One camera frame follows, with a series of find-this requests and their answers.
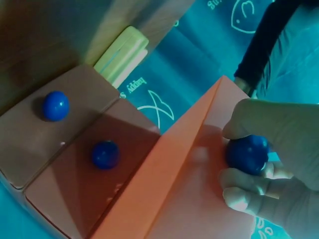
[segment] finger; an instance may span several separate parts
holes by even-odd
[[[221,171],[219,182],[223,189],[238,187],[245,191],[265,195],[272,198],[280,198],[288,179],[268,179],[258,176],[252,176],[241,172],[235,168],[228,168]]]
[[[287,114],[293,105],[245,99],[240,101],[231,120],[223,129],[227,139],[238,139],[248,135],[260,135],[274,143],[278,130],[286,125]]]
[[[280,161],[268,162],[262,171],[262,176],[270,179],[290,179],[293,174],[286,170]]]
[[[238,187],[224,189],[223,197],[227,206],[236,211],[264,218],[279,226],[283,224],[275,218],[278,199],[257,195]]]

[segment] teal fabric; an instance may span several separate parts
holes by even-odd
[[[120,86],[164,133],[222,75],[231,79],[271,0],[197,0],[156,50]],[[318,103],[319,29],[295,43],[267,99]],[[53,239],[0,185],[0,238]],[[275,225],[256,219],[252,239],[288,239]]]

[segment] blue ball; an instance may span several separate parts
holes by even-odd
[[[68,98],[60,91],[53,91],[44,99],[42,105],[43,115],[50,121],[60,121],[69,113]]]
[[[268,162],[269,145],[261,136],[251,135],[230,140],[226,146],[226,162],[250,175],[260,175]]]
[[[118,146],[112,141],[102,141],[93,147],[92,160],[100,169],[111,169],[119,162]]]

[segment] dark sleeve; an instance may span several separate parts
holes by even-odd
[[[256,89],[279,35],[296,9],[304,2],[304,0],[276,0],[268,6],[235,72],[235,77],[246,81],[253,90]]]

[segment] yellow object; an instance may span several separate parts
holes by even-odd
[[[146,57],[148,43],[140,31],[129,26],[106,50],[94,69],[117,88]]]

